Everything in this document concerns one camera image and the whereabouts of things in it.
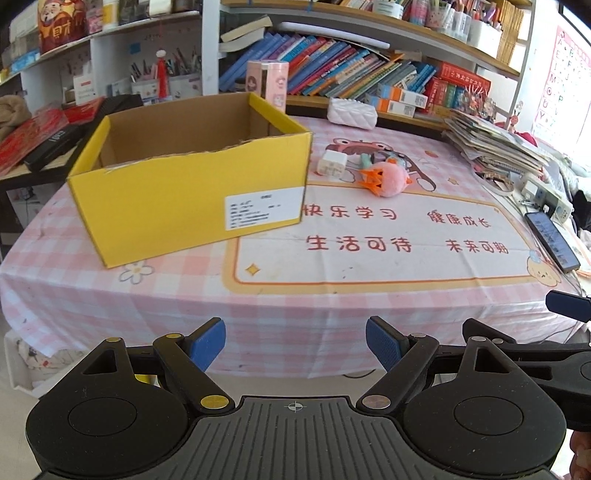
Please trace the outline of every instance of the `open box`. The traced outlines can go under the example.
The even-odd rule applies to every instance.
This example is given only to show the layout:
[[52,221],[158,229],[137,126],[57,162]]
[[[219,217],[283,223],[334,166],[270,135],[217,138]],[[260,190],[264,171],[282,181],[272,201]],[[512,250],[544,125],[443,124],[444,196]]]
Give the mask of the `open box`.
[[252,93],[105,117],[68,184],[107,267],[300,221],[312,133]]

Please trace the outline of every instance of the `floor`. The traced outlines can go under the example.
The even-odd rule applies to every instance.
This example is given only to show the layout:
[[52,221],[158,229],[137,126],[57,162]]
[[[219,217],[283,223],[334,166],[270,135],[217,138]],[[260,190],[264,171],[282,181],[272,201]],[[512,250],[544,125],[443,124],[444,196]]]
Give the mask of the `floor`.
[[[0,335],[8,325],[0,318]],[[235,401],[241,395],[268,395],[285,397],[349,395],[355,402],[382,375],[376,371],[365,378],[328,377],[289,380],[266,378],[242,378],[212,375]],[[32,480],[39,472],[33,454],[24,436],[25,421],[36,400],[24,393],[14,391],[8,382],[4,343],[0,342],[0,480]],[[564,475],[569,471],[572,454],[568,448],[570,432],[554,464],[554,472]]]

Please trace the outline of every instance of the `cloth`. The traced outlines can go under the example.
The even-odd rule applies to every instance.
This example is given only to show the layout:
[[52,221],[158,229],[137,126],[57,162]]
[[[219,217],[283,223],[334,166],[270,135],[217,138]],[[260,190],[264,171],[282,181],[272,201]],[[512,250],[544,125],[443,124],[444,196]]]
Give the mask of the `cloth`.
[[31,118],[31,112],[22,97],[5,95],[0,97],[0,143],[10,135],[16,127]]
[[[0,265],[7,321],[52,356],[110,336],[148,345],[219,316],[226,346],[209,372],[308,378],[378,367],[365,342],[372,315],[457,345],[470,317],[520,342],[563,342],[579,328],[544,301],[553,288],[574,288],[543,252],[530,253],[523,220],[451,146],[297,120],[314,132],[301,223],[108,270],[65,185]],[[349,155],[337,183],[316,174],[326,148]],[[355,181],[361,153],[388,150],[413,183],[384,199]]]

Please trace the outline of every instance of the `plush toy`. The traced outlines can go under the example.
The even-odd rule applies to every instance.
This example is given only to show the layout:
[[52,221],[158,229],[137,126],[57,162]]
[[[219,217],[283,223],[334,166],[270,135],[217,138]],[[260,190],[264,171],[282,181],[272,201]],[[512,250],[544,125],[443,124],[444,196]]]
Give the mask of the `plush toy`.
[[378,197],[398,195],[413,182],[405,168],[389,161],[376,163],[359,172],[363,175],[363,181],[359,183]]

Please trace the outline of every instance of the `wall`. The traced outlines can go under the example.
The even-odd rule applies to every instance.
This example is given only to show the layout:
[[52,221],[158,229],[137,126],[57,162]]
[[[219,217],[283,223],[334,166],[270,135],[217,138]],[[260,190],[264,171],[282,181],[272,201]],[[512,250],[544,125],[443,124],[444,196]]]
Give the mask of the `wall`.
[[558,13],[556,0],[537,0],[530,56],[526,63],[518,97],[518,100],[522,100],[524,103],[524,108],[519,116],[519,131],[531,132],[532,130],[550,71],[558,26],[561,26],[578,45],[582,47],[586,45],[585,40]]

